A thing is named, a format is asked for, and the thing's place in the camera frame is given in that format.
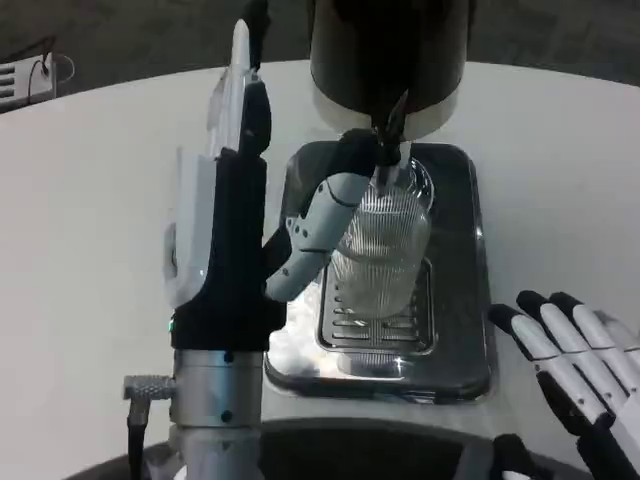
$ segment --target clear plastic bottle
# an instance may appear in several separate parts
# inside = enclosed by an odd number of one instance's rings
[[[363,318],[409,305],[431,232],[427,170],[413,158],[395,168],[384,191],[371,182],[332,256],[342,302]]]

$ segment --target drip tray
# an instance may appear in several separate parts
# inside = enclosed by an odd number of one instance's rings
[[[289,161],[281,222],[296,217],[325,177],[336,142]],[[484,238],[473,163],[451,145],[413,144],[434,184],[431,236],[410,305],[361,318],[340,296],[332,267],[287,306],[265,362],[277,386],[305,395],[400,397],[452,403],[481,397],[495,364]]]
[[[342,352],[409,354],[426,353],[433,345],[431,312],[431,264],[422,262],[411,303],[396,315],[362,318],[341,297],[342,285],[333,268],[323,276],[321,326],[318,341],[327,349]]]

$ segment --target round table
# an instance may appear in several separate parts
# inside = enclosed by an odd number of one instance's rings
[[[0,115],[0,464],[6,478],[57,479],[126,449],[125,374],[172,367],[161,273],[176,149],[202,152],[221,69],[93,90]],[[278,221],[286,162],[335,139],[314,107],[306,61],[265,64],[273,110],[265,235]],[[566,290],[635,330],[640,264],[640,90],[468,63],[449,123],[421,141],[475,162],[492,298]],[[512,341],[475,405],[299,398],[267,385],[265,420],[373,417],[493,436],[581,465]],[[166,439],[166,404],[148,443]]]

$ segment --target knurled metal cap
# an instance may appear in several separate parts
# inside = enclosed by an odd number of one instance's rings
[[[122,396],[125,400],[167,400],[175,388],[175,380],[166,375],[127,375]]]

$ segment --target gray carpet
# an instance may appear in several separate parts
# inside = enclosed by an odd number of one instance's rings
[[[0,0],[0,57],[56,34],[77,65],[62,94],[219,66],[243,3]],[[307,57],[306,1],[270,4],[265,60]],[[479,0],[469,58],[640,85],[640,0]]]

